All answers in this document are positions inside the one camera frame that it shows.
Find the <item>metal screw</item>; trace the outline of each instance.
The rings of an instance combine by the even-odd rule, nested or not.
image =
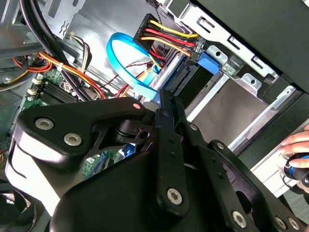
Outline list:
[[[243,217],[243,215],[238,211],[233,211],[232,216],[234,221],[239,225],[241,228],[245,229],[247,227],[246,219]]]
[[[194,125],[194,124],[191,124],[190,127],[191,127],[191,129],[194,130],[194,131],[197,130],[197,127],[196,127],[196,125]]]
[[[218,148],[220,148],[221,150],[224,150],[224,146],[221,143],[217,143]]]
[[[174,188],[168,189],[167,195],[168,195],[168,199],[173,204],[180,205],[183,202],[182,195],[180,194],[180,192],[178,190],[176,190]]]
[[[136,108],[136,109],[138,109],[138,110],[141,109],[141,106],[138,105],[137,103],[134,103],[133,106],[134,106],[134,108]]]
[[[63,140],[69,146],[79,146],[82,143],[82,138],[75,133],[66,134]]]
[[[281,219],[280,217],[278,217],[278,216],[276,216],[275,219],[276,219],[277,223],[278,223],[283,229],[286,230],[287,227],[286,227],[286,224],[284,223],[284,221],[282,221],[282,219]]]
[[[297,231],[300,230],[299,225],[297,224],[297,222],[293,218],[289,217],[288,219],[289,219],[289,223],[291,224],[291,226],[293,226],[293,228],[295,230],[297,230]]]
[[[54,127],[54,123],[47,118],[39,118],[35,121],[35,126],[41,130],[48,131]]]

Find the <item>computer fan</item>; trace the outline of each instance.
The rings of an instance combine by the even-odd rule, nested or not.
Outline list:
[[[0,182],[0,232],[28,232],[36,219],[32,198],[6,182]]]

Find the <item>yellow wire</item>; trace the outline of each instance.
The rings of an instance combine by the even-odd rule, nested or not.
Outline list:
[[[150,59],[155,63],[156,66],[158,66],[159,69],[162,69],[162,66],[158,64],[158,62],[155,60],[155,58],[149,54]]]
[[[151,70],[152,70],[152,68],[149,68],[149,69],[147,69],[147,71],[145,72],[142,72],[140,75],[138,75],[136,78],[137,79],[142,79],[145,75],[147,75],[148,73],[150,73],[151,72]],[[120,98],[122,98],[122,97],[124,97],[125,95],[126,95],[126,93],[128,93],[129,92],[129,90],[131,89],[131,86],[128,86],[127,88],[126,88],[126,90],[119,96]]]
[[[159,24],[159,23],[157,23],[157,22],[155,22],[153,20],[150,20],[150,23],[155,24],[157,27],[160,27],[163,30],[169,31],[171,33],[174,33],[174,34],[177,34],[177,35],[180,35],[180,36],[183,36],[183,37],[192,38],[192,37],[197,37],[198,36],[198,34],[192,34],[192,35],[185,34],[185,33],[181,33],[179,31],[173,30],[171,28],[164,27],[163,25],[161,25],[161,24]]]
[[[9,81],[8,84],[14,84],[14,83],[17,82],[20,78],[23,78],[27,73],[28,73],[28,71],[25,71],[23,74],[21,74],[20,76],[18,76],[18,77],[15,78],[14,80]]]
[[[172,43],[170,43],[170,42],[168,42],[166,40],[163,40],[163,39],[160,39],[160,38],[157,38],[157,37],[151,37],[151,36],[149,36],[149,37],[141,37],[140,39],[141,40],[156,40],[156,41],[164,43],[164,44],[166,44],[166,45],[168,45],[168,46],[170,46],[172,48],[175,48],[176,50],[184,53],[185,55],[187,55],[189,57],[191,56],[191,54],[189,52],[186,52],[186,51],[182,50],[180,47],[178,47],[178,46],[176,46],[176,45],[174,45],[174,44],[172,44]]]
[[[0,163],[2,163],[3,160],[4,160],[4,155],[3,155],[3,153],[0,154],[0,157],[1,157]]]

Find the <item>blue clip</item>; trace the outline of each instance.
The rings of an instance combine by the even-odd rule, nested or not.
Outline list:
[[[200,55],[197,63],[214,75],[219,72],[219,63],[206,52],[203,52]]]

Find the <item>finger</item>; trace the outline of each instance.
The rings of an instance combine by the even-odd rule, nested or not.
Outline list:
[[[291,135],[287,139],[285,139],[281,145],[286,146],[289,144],[295,144],[299,142],[309,141],[309,131],[304,131],[298,134]]]
[[[305,153],[309,152],[309,142],[301,142],[284,146],[279,149],[281,154]]]
[[[309,168],[309,159],[294,159],[289,164],[296,168]]]

